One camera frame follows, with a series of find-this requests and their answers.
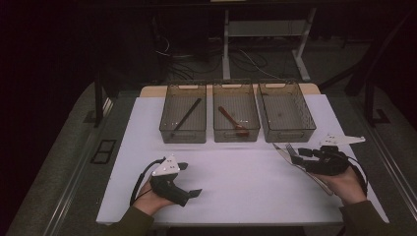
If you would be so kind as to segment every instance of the white tabletop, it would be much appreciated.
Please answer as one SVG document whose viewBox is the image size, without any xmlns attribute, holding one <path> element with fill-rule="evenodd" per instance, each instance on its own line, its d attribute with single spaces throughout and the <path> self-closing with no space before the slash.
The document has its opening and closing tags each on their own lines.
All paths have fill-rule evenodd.
<svg viewBox="0 0 417 236">
<path fill-rule="evenodd" d="M 308 143 L 295 148 L 319 148 L 327 134 L 343 131 L 325 95 L 305 95 L 317 130 Z M 205 144 L 165 144 L 159 133 L 163 97 L 139 97 L 134 105 L 97 222 L 119 221 L 127 208 L 138 176 L 154 160 L 174 154 L 188 162 L 175 184 L 185 191 L 203 189 L 185 207 L 168 206 L 158 212 L 154 225 L 315 225 L 341 223 L 337 196 L 328 196 L 300 169 L 289 165 L 265 142 L 263 130 L 254 143 L 215 143 L 212 99 L 208 96 Z M 350 146 L 339 147 L 355 157 Z M 372 187 L 369 200 L 387 221 Z"/>
</svg>

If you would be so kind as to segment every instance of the green sleeve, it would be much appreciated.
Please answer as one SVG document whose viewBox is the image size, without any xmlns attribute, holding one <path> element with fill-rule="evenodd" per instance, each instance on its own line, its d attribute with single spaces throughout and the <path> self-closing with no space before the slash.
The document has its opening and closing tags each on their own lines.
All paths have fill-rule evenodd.
<svg viewBox="0 0 417 236">
<path fill-rule="evenodd" d="M 153 217 L 129 207 L 122 219 L 108 226 L 104 236 L 145 236 L 153 224 Z"/>
<path fill-rule="evenodd" d="M 392 225 L 383 221 L 370 201 L 340 208 L 346 226 L 346 235 L 397 235 Z"/>
</svg>

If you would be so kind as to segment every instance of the plastic storage bin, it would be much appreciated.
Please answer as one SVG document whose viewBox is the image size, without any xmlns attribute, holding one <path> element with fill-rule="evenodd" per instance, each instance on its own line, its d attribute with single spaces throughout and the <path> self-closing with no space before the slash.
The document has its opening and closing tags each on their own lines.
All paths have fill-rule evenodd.
<svg viewBox="0 0 417 236">
<path fill-rule="evenodd" d="M 212 86 L 214 141 L 255 142 L 261 128 L 252 81 L 214 81 Z"/>
<path fill-rule="evenodd" d="M 159 131 L 166 144 L 203 144 L 207 129 L 206 81 L 169 83 Z"/>
<path fill-rule="evenodd" d="M 267 143 L 305 143 L 316 124 L 297 83 L 260 80 L 257 101 Z"/>
</svg>

